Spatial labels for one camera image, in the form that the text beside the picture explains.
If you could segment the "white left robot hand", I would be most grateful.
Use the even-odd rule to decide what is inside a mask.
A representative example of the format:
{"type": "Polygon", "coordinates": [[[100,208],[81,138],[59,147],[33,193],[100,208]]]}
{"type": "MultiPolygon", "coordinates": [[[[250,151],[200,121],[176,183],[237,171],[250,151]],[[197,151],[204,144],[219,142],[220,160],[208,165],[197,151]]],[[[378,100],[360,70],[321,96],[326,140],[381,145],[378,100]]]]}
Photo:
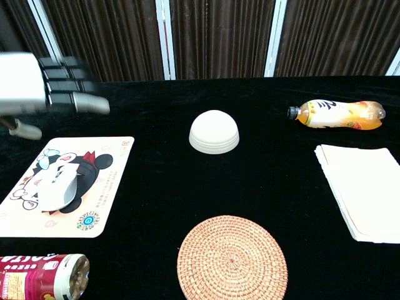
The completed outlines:
{"type": "Polygon", "coordinates": [[[60,61],[31,52],[1,53],[1,125],[10,135],[39,140],[42,131],[18,115],[42,112],[109,114],[109,101],[86,64],[74,57],[60,61]]]}

